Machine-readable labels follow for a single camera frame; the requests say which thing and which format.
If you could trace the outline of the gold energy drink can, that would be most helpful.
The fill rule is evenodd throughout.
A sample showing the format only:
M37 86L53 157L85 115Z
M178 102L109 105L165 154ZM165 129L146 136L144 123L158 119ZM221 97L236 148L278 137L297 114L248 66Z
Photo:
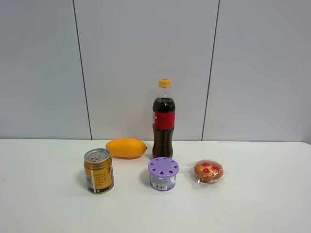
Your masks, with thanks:
M91 193L103 194L114 187L112 157L103 148L92 149L84 155L87 188Z

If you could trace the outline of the yellow mango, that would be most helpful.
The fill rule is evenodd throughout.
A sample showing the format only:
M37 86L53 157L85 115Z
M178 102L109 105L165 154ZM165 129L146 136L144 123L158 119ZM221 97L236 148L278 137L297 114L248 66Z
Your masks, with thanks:
M106 144L105 148L112 156L126 159L141 157L147 150L144 142L134 138L112 140Z

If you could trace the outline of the wrapped strawberry muffin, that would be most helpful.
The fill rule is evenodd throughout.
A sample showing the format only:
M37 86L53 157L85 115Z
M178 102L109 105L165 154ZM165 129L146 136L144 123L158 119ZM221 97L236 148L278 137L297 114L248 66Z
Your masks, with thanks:
M221 164L208 159L183 165L182 171L190 181L199 186L217 183L225 175Z

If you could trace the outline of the cola bottle yellow cap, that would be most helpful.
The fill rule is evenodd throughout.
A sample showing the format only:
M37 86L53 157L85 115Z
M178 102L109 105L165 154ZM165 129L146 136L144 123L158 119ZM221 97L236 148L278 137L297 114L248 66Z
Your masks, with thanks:
M173 131L175 127L175 103L170 95L171 80L159 80L159 94L153 103L153 158L173 156Z

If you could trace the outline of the purple air freshener tub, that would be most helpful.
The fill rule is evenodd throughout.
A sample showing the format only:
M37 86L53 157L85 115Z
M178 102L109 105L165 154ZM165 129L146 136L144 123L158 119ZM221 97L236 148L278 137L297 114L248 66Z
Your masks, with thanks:
M150 185L157 191L169 191L176 185L176 176L179 172L178 163L167 157L158 157L148 163Z

